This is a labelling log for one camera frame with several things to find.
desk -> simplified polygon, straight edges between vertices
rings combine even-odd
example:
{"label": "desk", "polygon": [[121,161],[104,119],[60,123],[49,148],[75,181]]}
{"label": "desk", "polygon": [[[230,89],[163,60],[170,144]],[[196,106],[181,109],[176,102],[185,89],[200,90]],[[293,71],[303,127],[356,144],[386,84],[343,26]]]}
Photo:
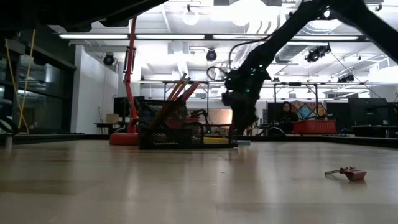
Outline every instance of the desk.
{"label": "desk", "polygon": [[356,137],[392,138],[396,136],[395,132],[398,130],[398,127],[360,125],[353,126],[353,130]]}
{"label": "desk", "polygon": [[115,130],[117,130],[117,128],[113,128],[114,125],[118,125],[119,124],[108,124],[108,123],[94,123],[95,125],[97,125],[97,128],[100,128],[99,133],[100,134],[106,134],[106,131],[103,131],[104,128],[108,129],[108,134],[113,134],[115,132]]}

glass wall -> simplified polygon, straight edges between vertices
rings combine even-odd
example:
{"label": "glass wall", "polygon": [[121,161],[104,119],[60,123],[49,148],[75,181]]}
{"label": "glass wall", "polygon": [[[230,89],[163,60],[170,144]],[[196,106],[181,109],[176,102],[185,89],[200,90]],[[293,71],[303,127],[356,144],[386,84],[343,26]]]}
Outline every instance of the glass wall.
{"label": "glass wall", "polygon": [[[29,76],[29,56],[21,56],[18,77],[18,99],[22,105],[25,82],[27,91],[23,109],[24,122],[21,130],[28,126],[30,133],[65,133],[70,130],[72,107],[73,72],[67,72],[47,63],[41,58],[32,58]],[[21,115],[17,107],[14,119]]]}
{"label": "glass wall", "polygon": [[0,58],[0,80],[6,79],[7,73],[7,59]]}
{"label": "glass wall", "polygon": [[[25,85],[27,71],[29,66],[29,56],[21,57],[21,66],[19,74],[19,84]],[[49,95],[59,97],[66,96],[70,93],[70,87],[66,84],[72,80],[72,75],[68,75],[66,71],[61,70],[39,58],[32,58],[30,72],[28,77],[28,88],[42,91]]]}

mesh basket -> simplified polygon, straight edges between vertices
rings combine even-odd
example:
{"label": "mesh basket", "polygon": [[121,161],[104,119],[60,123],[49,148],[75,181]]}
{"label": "mesh basket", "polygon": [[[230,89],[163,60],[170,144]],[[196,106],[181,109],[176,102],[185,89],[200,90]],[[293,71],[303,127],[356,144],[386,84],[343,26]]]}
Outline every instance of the mesh basket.
{"label": "mesh basket", "polygon": [[187,149],[192,145],[191,129],[142,129],[139,132],[140,149]]}
{"label": "mesh basket", "polygon": [[205,132],[203,130],[203,125],[199,122],[185,123],[183,128],[192,130],[192,144],[203,145],[203,137]]}
{"label": "mesh basket", "polygon": [[[156,115],[161,111],[163,105],[176,103],[175,101],[162,100],[141,100],[138,116],[139,129],[149,128]],[[170,113],[158,127],[156,128],[181,128],[187,117],[187,107],[178,105],[177,108]]]}
{"label": "mesh basket", "polygon": [[233,135],[231,124],[204,124],[204,144],[232,145]]}

yellow object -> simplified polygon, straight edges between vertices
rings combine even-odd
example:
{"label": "yellow object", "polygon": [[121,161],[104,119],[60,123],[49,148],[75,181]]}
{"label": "yellow object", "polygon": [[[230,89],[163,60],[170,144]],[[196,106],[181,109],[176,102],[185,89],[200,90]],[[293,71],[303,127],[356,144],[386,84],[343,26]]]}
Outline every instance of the yellow object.
{"label": "yellow object", "polygon": [[204,137],[203,143],[205,144],[228,144],[229,139],[227,138],[212,138],[212,137]]}
{"label": "yellow object", "polygon": [[6,39],[6,52],[7,52],[7,59],[8,59],[8,67],[10,68],[10,75],[11,75],[12,86],[14,87],[14,93],[15,93],[15,96],[16,96],[18,108],[19,108],[19,111],[20,111],[20,113],[21,113],[22,120],[24,121],[24,124],[25,124],[25,126],[26,126],[26,131],[27,131],[28,134],[29,134],[29,128],[28,128],[28,125],[27,125],[27,123],[26,123],[25,117],[23,117],[23,113],[22,113],[23,110],[22,110],[22,108],[21,108],[21,104],[19,103],[19,99],[18,99],[18,91],[17,91],[17,87],[16,87],[16,84],[15,84],[14,73],[12,72],[10,51],[9,51],[7,39]]}
{"label": "yellow object", "polygon": [[20,128],[20,126],[21,126],[22,116],[23,116],[24,107],[25,107],[27,81],[29,79],[30,66],[32,64],[33,48],[34,48],[34,45],[35,45],[35,35],[36,35],[36,30],[33,30],[32,43],[30,45],[29,65],[27,66],[27,73],[26,73],[26,78],[25,78],[25,88],[24,88],[24,97],[23,97],[23,100],[22,100],[21,115],[19,116],[18,128]]}

red pole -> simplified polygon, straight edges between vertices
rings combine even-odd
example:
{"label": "red pole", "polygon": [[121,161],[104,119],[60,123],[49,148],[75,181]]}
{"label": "red pole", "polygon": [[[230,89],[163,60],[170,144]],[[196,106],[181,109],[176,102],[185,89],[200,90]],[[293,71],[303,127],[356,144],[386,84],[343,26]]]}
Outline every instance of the red pole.
{"label": "red pole", "polygon": [[127,92],[127,98],[130,101],[130,124],[127,127],[127,132],[128,133],[136,133],[136,124],[138,122],[138,117],[137,117],[137,111],[136,111],[136,106],[134,105],[134,97],[132,95],[131,87],[130,87],[130,80],[131,80],[131,67],[132,63],[134,61],[134,39],[136,38],[136,22],[137,22],[137,17],[134,17],[132,19],[132,24],[131,24],[131,33],[130,33],[130,51],[129,55],[127,58],[127,69],[126,69],[126,74],[124,74],[124,80],[126,84],[126,92]]}

